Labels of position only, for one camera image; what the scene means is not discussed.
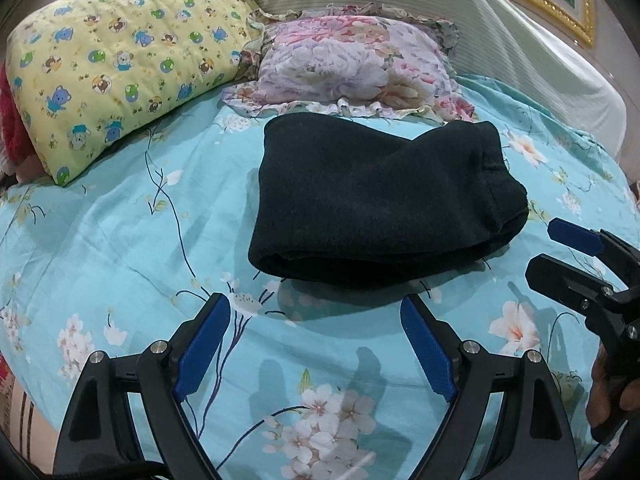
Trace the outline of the person's right hand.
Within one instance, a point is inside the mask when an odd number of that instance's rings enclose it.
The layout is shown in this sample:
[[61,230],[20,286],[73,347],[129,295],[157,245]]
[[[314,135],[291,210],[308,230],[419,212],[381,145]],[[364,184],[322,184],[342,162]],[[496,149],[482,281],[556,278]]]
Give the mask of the person's right hand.
[[[591,428],[603,424],[610,416],[611,381],[605,371],[605,363],[608,354],[600,344],[598,354],[591,369],[592,385],[589,393],[589,401],[586,408],[587,420]],[[620,395],[620,408],[629,413],[638,412],[640,408],[640,382],[638,379],[631,382]]]

